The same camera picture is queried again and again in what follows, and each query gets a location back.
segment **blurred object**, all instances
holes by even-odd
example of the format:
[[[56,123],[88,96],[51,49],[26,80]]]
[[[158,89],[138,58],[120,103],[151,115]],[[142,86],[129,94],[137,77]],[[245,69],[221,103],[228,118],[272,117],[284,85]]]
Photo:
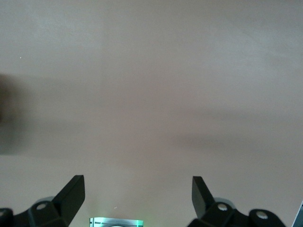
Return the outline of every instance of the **blurred object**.
[[[3,125],[16,117],[15,88],[8,76],[0,75],[0,124]]]
[[[21,78],[0,74],[0,155],[25,148],[28,92]]]
[[[19,117],[17,87],[11,77],[0,74],[0,154],[7,154],[14,143]]]

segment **screw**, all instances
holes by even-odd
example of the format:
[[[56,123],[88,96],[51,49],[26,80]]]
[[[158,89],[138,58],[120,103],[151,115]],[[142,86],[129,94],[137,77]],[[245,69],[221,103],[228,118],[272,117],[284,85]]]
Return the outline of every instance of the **screw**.
[[[257,211],[257,216],[261,219],[268,219],[268,216],[263,211]]]
[[[46,203],[41,203],[41,204],[39,204],[38,206],[37,206],[37,210],[42,210],[43,208],[45,208],[46,207]]]
[[[219,208],[219,210],[227,211],[227,206],[226,206],[225,204],[223,204],[223,203],[220,203],[220,204],[218,205],[218,208]]]

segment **black plastic part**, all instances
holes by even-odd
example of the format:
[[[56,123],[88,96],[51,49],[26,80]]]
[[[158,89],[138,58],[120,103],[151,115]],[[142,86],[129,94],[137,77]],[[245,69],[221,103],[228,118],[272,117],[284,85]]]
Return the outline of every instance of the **black plastic part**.
[[[257,216],[257,212],[260,211],[267,215],[267,219],[262,219]],[[268,210],[251,210],[250,220],[256,227],[285,227],[277,215]]]
[[[0,209],[0,227],[11,225],[13,222],[13,211],[9,208]]]
[[[85,199],[84,176],[74,176],[52,201],[41,201],[14,215],[0,209],[0,227],[68,227]]]
[[[252,210],[249,216],[224,202],[215,202],[200,176],[193,177],[192,201],[198,219],[188,227],[285,227],[283,222],[267,210]]]
[[[28,209],[27,213],[31,227],[68,227],[50,201],[34,204]]]
[[[59,215],[69,225],[85,199],[84,176],[74,176],[53,198],[52,202]]]
[[[198,219],[200,219],[205,214],[206,210],[215,203],[212,194],[200,176],[193,177],[191,199]]]
[[[219,209],[219,205],[221,204],[225,205],[226,210]],[[230,222],[233,214],[234,210],[230,205],[216,202],[207,210],[202,220],[209,224],[209,226],[224,227]]]

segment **dark blur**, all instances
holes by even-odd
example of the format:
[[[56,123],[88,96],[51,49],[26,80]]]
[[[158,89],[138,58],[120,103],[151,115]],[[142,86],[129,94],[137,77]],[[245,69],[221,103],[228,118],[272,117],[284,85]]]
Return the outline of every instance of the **dark blur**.
[[[0,74],[0,154],[13,154],[22,143],[25,93],[13,76]]]

